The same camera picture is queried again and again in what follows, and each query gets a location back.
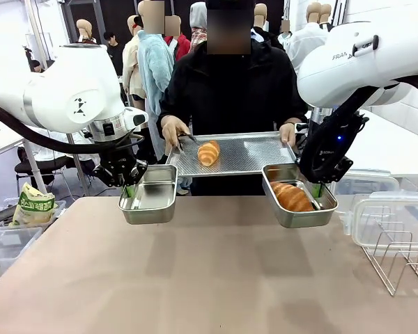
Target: hand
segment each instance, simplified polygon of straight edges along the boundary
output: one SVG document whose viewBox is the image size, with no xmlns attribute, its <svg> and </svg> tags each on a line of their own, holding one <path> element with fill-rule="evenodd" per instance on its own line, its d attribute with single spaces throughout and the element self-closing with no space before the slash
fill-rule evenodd
<svg viewBox="0 0 418 334">
<path fill-rule="evenodd" d="M 186 124 L 175 116 L 165 116 L 161 120 L 162 135 L 166 143 L 178 147 L 178 136 L 180 134 L 190 134 Z"/>
<path fill-rule="evenodd" d="M 283 124 L 280 131 L 280 140 L 283 144 L 288 144 L 291 147 L 295 146 L 295 129 L 293 123 Z"/>
</svg>

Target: beige table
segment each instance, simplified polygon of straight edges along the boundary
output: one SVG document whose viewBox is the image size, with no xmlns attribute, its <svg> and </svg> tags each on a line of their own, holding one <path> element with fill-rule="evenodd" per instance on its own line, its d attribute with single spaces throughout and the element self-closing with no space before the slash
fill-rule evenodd
<svg viewBox="0 0 418 334">
<path fill-rule="evenodd" d="M 265 198 L 179 198 L 128 225 L 78 200 L 0 279 L 0 334 L 418 333 L 418 284 L 389 296 L 334 221 L 287 230 Z"/>
</svg>

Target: container lid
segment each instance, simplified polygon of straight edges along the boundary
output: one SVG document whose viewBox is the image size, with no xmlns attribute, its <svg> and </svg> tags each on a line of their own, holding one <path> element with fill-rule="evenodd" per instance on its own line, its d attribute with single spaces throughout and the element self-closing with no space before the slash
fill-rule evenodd
<svg viewBox="0 0 418 334">
<path fill-rule="evenodd" d="M 377 191 L 398 191 L 399 183 L 383 170 L 351 170 L 334 185 L 334 197 L 339 202 L 336 212 L 346 214 L 369 194 Z"/>
<path fill-rule="evenodd" d="M 353 210 L 352 237 L 369 248 L 418 248 L 418 193 L 375 193 L 361 200 Z"/>
</svg>

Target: bread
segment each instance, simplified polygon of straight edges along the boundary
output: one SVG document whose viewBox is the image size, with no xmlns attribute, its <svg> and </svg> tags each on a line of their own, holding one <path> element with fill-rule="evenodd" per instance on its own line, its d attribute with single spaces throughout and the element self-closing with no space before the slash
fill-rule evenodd
<svg viewBox="0 0 418 334">
<path fill-rule="evenodd" d="M 213 165 L 220 155 L 220 146 L 216 141 L 209 141 L 198 148 L 198 160 L 206 167 Z"/>
<path fill-rule="evenodd" d="M 271 182 L 271 188 L 280 205 L 292 212 L 314 211 L 311 201 L 305 192 L 291 184 Z"/>
</svg>

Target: white shirt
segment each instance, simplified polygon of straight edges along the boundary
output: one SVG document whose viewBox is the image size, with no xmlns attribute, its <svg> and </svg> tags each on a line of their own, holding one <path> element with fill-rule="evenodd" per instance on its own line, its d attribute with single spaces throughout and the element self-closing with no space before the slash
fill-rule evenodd
<svg viewBox="0 0 418 334">
<path fill-rule="evenodd" d="M 295 73 L 299 73 L 302 61 L 314 49 L 325 44 L 328 31 L 322 30 L 317 23 L 308 23 L 303 29 L 294 32 L 285 48 L 290 57 Z"/>
<path fill-rule="evenodd" d="M 123 51 L 123 87 L 129 88 L 129 94 L 138 95 L 141 99 L 146 98 L 146 92 L 142 88 L 142 78 L 139 74 L 138 65 L 139 37 L 136 34 L 129 41 Z"/>
<path fill-rule="evenodd" d="M 259 34 L 257 34 L 254 28 L 251 29 L 251 38 L 259 43 L 265 42 L 265 39 Z"/>
<path fill-rule="evenodd" d="M 54 139 L 56 141 L 61 141 L 62 143 L 68 143 L 67 135 L 60 132 L 48 131 L 45 129 L 40 129 L 38 127 L 30 127 L 33 131 L 42 134 L 47 138 Z M 72 138 L 75 141 L 75 144 L 92 144 L 89 139 L 86 139 L 79 132 L 72 134 Z M 72 157 L 71 154 L 65 154 L 57 151 L 50 150 L 49 148 L 44 148 L 35 143 L 31 143 L 31 149 L 33 150 L 33 156 L 36 161 L 51 161 L 58 159 L 60 157 Z M 100 163 L 98 154 L 79 154 L 80 161 L 93 160 L 96 165 Z"/>
</svg>

